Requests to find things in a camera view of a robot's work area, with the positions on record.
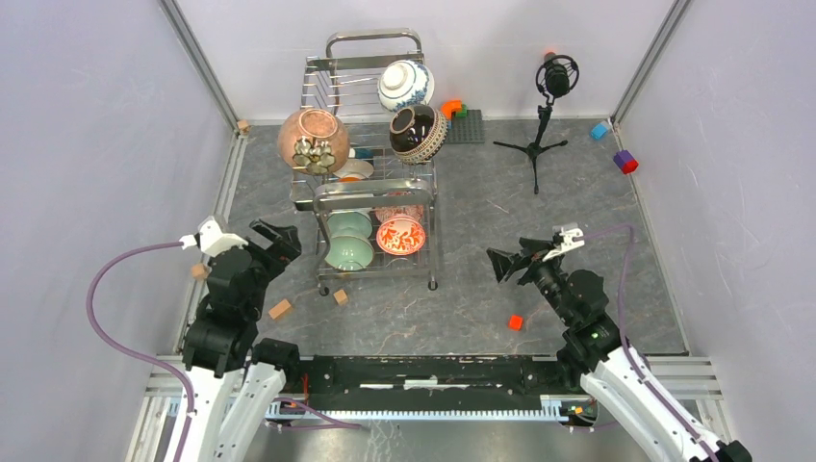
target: rack handle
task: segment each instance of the rack handle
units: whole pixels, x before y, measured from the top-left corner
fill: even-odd
[[[417,51],[422,51],[420,36],[413,29],[409,29],[407,27],[393,29],[369,29],[367,31],[349,31],[333,34],[326,42],[326,58],[334,58],[334,56],[332,56],[331,47],[340,41],[400,39],[403,37],[413,40],[417,45]]]

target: tripod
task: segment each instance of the tripod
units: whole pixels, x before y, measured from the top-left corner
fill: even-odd
[[[556,144],[550,144],[549,146],[541,146],[541,137],[544,135],[544,131],[547,130],[547,124],[549,123],[549,117],[552,115],[552,102],[548,101],[546,107],[539,106],[538,107],[538,118],[541,120],[538,124],[538,133],[536,134],[536,140],[527,145],[527,147],[517,146],[515,144],[508,144],[506,142],[501,141],[493,141],[493,144],[497,144],[499,146],[504,147],[512,147],[513,149],[518,149],[524,154],[527,155],[530,162],[533,165],[533,177],[535,180],[535,187],[533,188],[533,193],[538,193],[538,171],[536,169],[536,161],[538,160],[539,154],[549,151],[553,147],[558,146],[566,146],[567,141],[563,140],[561,142],[557,142]]]

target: blue and white bowl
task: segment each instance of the blue and white bowl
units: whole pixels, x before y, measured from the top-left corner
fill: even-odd
[[[431,71],[413,61],[394,61],[380,76],[377,93],[383,108],[392,113],[415,104],[428,104],[433,96]]]

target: copper pot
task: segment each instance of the copper pot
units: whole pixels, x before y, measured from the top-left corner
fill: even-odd
[[[289,167],[310,175],[339,170],[350,148],[343,123],[322,109],[302,109],[290,115],[278,134],[283,160]]]

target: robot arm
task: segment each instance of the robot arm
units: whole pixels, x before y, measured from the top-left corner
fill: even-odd
[[[297,230],[261,220],[250,227],[271,245],[261,247],[226,233],[215,217],[201,223],[195,235],[181,239],[184,248],[195,245],[209,255],[213,269],[207,278],[209,293],[198,305],[182,355],[195,392],[195,411],[182,452],[186,462],[242,461],[287,376],[299,376],[297,346],[272,339],[252,346],[269,282],[300,255]],[[250,349],[246,377],[224,419]],[[184,420],[181,416],[176,419],[169,444],[172,449],[182,442]],[[174,453],[168,450],[165,461],[172,461]]]
[[[576,225],[555,229],[552,241],[519,239],[512,254],[489,248],[498,282],[526,270],[518,284],[532,282],[567,326],[557,358],[562,379],[580,387],[604,406],[657,462],[749,462],[738,442],[726,444],[697,422],[660,384],[640,354],[606,314],[609,298],[603,278],[586,269],[561,270],[564,255],[583,245]]]

